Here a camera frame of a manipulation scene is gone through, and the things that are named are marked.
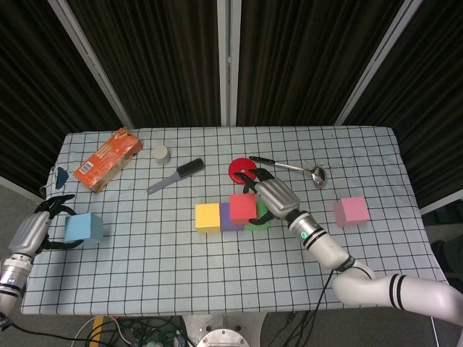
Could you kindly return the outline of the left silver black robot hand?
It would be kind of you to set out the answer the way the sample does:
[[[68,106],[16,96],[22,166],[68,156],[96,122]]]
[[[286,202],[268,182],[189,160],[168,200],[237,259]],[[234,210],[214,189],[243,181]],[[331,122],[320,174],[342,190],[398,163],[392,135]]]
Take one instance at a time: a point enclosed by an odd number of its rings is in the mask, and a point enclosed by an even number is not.
[[[74,194],[51,197],[40,203],[32,215],[24,219],[17,229],[16,234],[9,244],[12,254],[22,254],[34,258],[43,250],[68,250],[74,249],[84,242],[83,239],[71,242],[51,241],[48,229],[51,221],[59,213],[67,213],[75,216],[77,213],[64,203],[75,197]]]

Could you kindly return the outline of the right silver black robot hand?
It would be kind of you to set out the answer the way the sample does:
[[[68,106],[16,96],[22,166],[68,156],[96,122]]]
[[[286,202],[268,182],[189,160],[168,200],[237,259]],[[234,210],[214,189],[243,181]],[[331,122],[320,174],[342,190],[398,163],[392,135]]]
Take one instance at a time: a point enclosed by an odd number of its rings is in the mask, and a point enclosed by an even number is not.
[[[264,168],[252,168],[249,172],[255,174],[258,181],[253,181],[242,172],[235,172],[233,175],[244,182],[243,192],[247,193],[251,189],[268,211],[258,219],[249,219],[250,224],[259,226],[277,218],[285,220],[290,226],[298,217],[306,213],[300,210],[298,196],[282,180],[274,177]]]

